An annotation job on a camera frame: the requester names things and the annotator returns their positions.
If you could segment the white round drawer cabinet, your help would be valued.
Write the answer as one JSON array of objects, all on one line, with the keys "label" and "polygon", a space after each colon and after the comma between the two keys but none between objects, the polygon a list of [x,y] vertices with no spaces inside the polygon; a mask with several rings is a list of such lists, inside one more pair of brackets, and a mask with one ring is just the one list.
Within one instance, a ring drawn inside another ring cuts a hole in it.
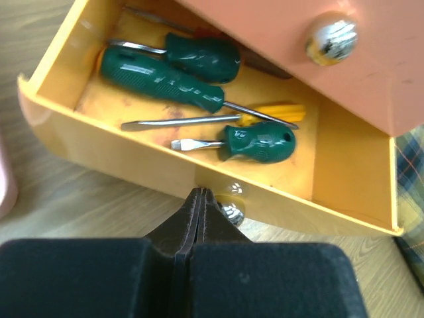
[{"label": "white round drawer cabinet", "polygon": [[422,1],[135,1],[185,27],[221,30],[290,74],[243,67],[224,86],[243,106],[301,103],[286,161],[220,161],[170,150],[221,125],[123,132],[124,121],[203,111],[130,93],[97,74],[109,38],[160,46],[170,31],[122,1],[76,1],[33,75],[17,80],[27,123],[49,151],[82,166],[186,197],[195,187],[244,203],[246,216],[324,235],[400,235],[395,138],[423,123]]}]

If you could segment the long green screwdriver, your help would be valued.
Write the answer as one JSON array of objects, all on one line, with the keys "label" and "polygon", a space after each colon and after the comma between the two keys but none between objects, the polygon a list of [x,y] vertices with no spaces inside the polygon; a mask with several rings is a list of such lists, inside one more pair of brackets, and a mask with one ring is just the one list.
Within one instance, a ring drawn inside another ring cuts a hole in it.
[{"label": "long green screwdriver", "polygon": [[108,46],[103,49],[97,60],[97,69],[99,75],[107,81],[133,93],[193,105],[211,114],[228,107],[259,119],[281,123],[291,129],[299,128],[275,116],[226,101],[221,87],[200,81],[161,60],[126,48]]}]

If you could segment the stubby green orange screwdriver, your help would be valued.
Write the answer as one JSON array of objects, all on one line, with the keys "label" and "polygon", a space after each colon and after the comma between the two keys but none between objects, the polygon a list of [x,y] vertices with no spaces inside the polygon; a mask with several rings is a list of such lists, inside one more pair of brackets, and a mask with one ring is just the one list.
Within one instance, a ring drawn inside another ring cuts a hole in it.
[{"label": "stubby green orange screwdriver", "polygon": [[169,32],[163,48],[119,39],[111,39],[109,44],[160,56],[169,65],[209,83],[233,81],[242,66],[237,46],[213,36],[188,38]]}]

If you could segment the yellow handle screwdriver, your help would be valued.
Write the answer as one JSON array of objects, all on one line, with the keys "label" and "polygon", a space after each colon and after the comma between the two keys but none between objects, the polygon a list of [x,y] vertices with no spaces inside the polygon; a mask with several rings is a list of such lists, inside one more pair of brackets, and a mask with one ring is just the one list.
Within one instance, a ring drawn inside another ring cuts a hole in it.
[{"label": "yellow handle screwdriver", "polygon": [[[306,108],[301,104],[274,104],[261,105],[255,108],[256,111],[265,113],[283,121],[298,123],[306,115]],[[231,115],[216,115],[206,117],[192,117],[184,119],[166,119],[155,121],[131,121],[121,124],[122,131],[143,131],[149,129],[159,129],[164,127],[180,127],[188,125],[202,125],[212,123],[234,122],[236,126],[247,127],[259,123],[261,119],[246,113],[234,113]]]}]

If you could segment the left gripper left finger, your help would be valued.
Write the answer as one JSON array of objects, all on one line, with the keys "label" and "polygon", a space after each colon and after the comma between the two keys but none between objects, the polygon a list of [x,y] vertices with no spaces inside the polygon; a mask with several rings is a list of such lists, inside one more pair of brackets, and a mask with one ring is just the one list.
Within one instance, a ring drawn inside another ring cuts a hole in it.
[{"label": "left gripper left finger", "polygon": [[2,317],[185,317],[202,190],[142,238],[22,238],[1,245]]}]

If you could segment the purple handle screwdriver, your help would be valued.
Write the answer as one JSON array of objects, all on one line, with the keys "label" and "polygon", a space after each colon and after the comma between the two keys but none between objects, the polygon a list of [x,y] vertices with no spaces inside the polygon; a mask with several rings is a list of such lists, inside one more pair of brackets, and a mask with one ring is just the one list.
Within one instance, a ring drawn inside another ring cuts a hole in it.
[{"label": "purple handle screwdriver", "polygon": [[[218,31],[218,30],[212,30],[209,28],[203,28],[203,27],[195,27],[195,28],[188,28],[182,25],[178,25],[172,21],[167,21],[166,19],[159,17],[158,15],[155,15],[153,13],[149,13],[147,11],[143,11],[142,9],[136,8],[132,5],[123,5],[123,8],[144,18],[149,21],[152,21],[154,23],[160,23],[163,25],[167,25],[173,29],[176,29],[178,31],[184,32],[186,34],[190,34],[195,38],[201,38],[201,37],[219,37],[219,38],[226,38],[231,39],[229,35],[227,35],[224,32]],[[259,70],[261,72],[264,72],[268,75],[275,76],[277,78],[281,78],[283,80],[288,80],[292,76],[289,75],[287,72],[283,71],[281,68],[275,66],[273,63],[267,61],[265,58],[261,57],[256,52],[250,50],[246,46],[242,45],[241,43],[237,42],[236,40],[232,39],[234,43],[238,45],[240,48],[240,51],[242,52],[242,56],[244,57],[244,63],[256,70]]]}]

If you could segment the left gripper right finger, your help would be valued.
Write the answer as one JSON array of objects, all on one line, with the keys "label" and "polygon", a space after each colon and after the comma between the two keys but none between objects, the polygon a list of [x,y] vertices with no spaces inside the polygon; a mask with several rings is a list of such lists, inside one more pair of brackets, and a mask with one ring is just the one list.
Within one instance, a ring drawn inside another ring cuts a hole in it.
[{"label": "left gripper right finger", "polygon": [[195,189],[192,317],[367,317],[349,258],[323,242],[207,242],[213,194]]}]

